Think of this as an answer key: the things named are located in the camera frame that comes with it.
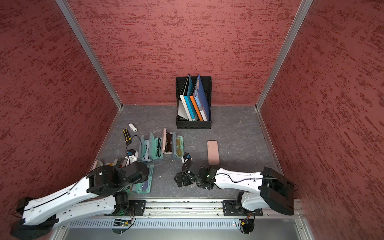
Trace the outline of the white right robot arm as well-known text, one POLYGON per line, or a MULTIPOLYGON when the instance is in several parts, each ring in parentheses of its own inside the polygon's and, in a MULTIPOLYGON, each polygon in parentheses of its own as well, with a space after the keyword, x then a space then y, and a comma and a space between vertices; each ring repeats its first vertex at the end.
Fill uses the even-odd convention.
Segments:
POLYGON ((279 214, 294 215, 295 184, 271 168, 255 173, 233 172, 218 167, 204 168, 187 160, 174 180, 180 188, 196 184, 206 190, 214 187, 240 190, 236 201, 240 214, 270 208, 279 214))

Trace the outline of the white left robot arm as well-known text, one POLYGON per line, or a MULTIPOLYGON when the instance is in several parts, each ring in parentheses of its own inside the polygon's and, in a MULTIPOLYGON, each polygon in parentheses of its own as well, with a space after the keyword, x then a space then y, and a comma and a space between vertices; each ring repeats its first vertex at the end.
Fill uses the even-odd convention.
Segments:
POLYGON ((149 168, 142 162, 125 167, 102 165, 62 190, 33 199, 21 198, 17 213, 21 219, 11 226, 11 236, 34 240, 67 222, 88 217, 132 214, 127 190, 149 179, 149 168))

